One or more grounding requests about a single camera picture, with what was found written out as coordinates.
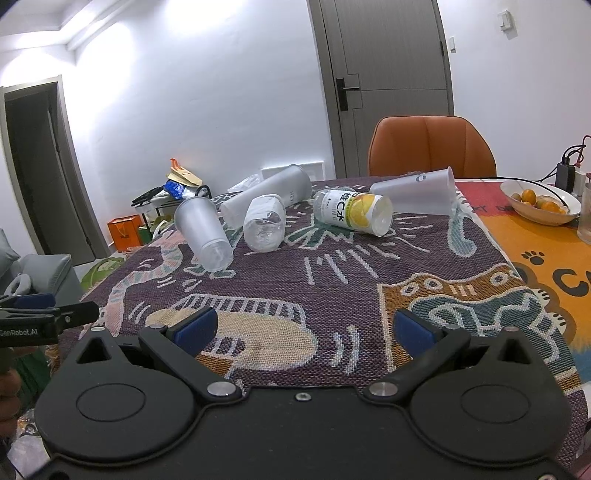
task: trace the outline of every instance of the door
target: door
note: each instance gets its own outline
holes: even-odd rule
[[[334,105],[338,111],[329,111],[332,135],[339,137],[333,146],[342,144],[334,148],[335,167],[347,177],[365,176],[369,144],[382,118],[453,114],[437,5],[434,0],[320,0],[324,40],[310,1],[325,91],[337,99],[327,98],[329,110]],[[323,61],[323,41],[329,61]],[[327,81],[333,82],[329,88]]]
[[[45,254],[70,254],[74,265],[95,260],[64,177],[49,93],[6,102],[8,138],[18,184]]]

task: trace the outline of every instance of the clear plastic cup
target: clear plastic cup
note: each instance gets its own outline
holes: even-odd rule
[[[234,252],[211,200],[185,200],[174,214],[174,224],[205,270],[219,272],[230,266]]]
[[[254,187],[226,200],[220,211],[226,223],[233,229],[242,227],[251,202],[262,195],[276,194],[285,207],[307,200],[312,195],[312,182],[298,165],[290,165]]]
[[[587,182],[583,187],[577,234],[583,242],[591,245],[591,182]]]
[[[388,197],[398,213],[451,215],[457,199],[451,167],[380,181],[369,192]]]

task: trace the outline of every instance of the black cable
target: black cable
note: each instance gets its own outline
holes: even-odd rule
[[[548,180],[551,177],[555,177],[556,176],[556,172],[551,173],[550,175],[546,175],[543,179],[539,180],[539,181],[544,181],[544,180]]]
[[[547,175],[546,175],[546,176],[545,176],[543,179],[541,179],[541,180],[536,180],[536,181],[544,181],[544,180],[546,180],[546,179],[549,179],[550,177],[552,177],[552,176],[556,175],[556,173],[554,173],[556,170],[558,170],[558,165],[556,165],[556,166],[555,166],[555,167],[552,169],[552,171],[551,171],[550,173],[548,173],[548,174],[547,174]]]
[[[564,150],[564,153],[562,155],[562,159],[565,160],[567,158],[567,153],[570,152],[572,149],[574,148],[585,148],[587,145],[581,144],[581,145],[573,145],[572,147],[567,148],[566,150]]]
[[[537,185],[538,187],[542,187],[543,189],[548,190],[552,195],[554,195],[556,198],[558,198],[558,200],[560,200],[562,202],[562,205],[564,205],[567,209],[569,208],[569,206],[566,204],[566,202],[562,198],[560,198],[556,192],[554,192],[553,190],[550,190],[548,187],[545,187],[542,184],[540,184],[534,180],[516,179],[515,177],[483,177],[483,178],[481,178],[481,180],[498,180],[498,179],[526,181],[527,183],[533,183],[534,185]]]

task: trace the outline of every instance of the table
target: table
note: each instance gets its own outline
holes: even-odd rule
[[[367,192],[378,180],[326,186]],[[197,359],[243,389],[369,384],[410,359],[391,335],[397,308],[440,325],[460,323],[475,335],[519,326],[559,381],[576,373],[538,297],[467,205],[453,218],[397,214],[383,238],[318,223],[307,202],[287,215],[285,242],[266,254],[250,251],[242,229],[225,225],[235,259],[215,274],[203,270],[179,232],[165,232],[87,299],[97,302],[99,322],[114,335],[131,335],[151,323],[173,325],[214,307],[217,338]],[[62,355],[80,335],[62,336]],[[582,392],[572,386],[568,398],[573,422],[558,455],[564,465],[574,459],[587,420]]]
[[[578,238],[577,221],[549,227],[524,219],[498,181],[458,185],[560,329],[581,381],[590,381],[591,247]]]

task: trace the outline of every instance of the doorway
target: doorway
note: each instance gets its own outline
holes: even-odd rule
[[[387,116],[453,115],[436,0],[309,0],[338,178],[367,175]]]
[[[109,256],[67,123],[61,78],[2,89],[0,123],[12,186],[39,254],[74,265]]]

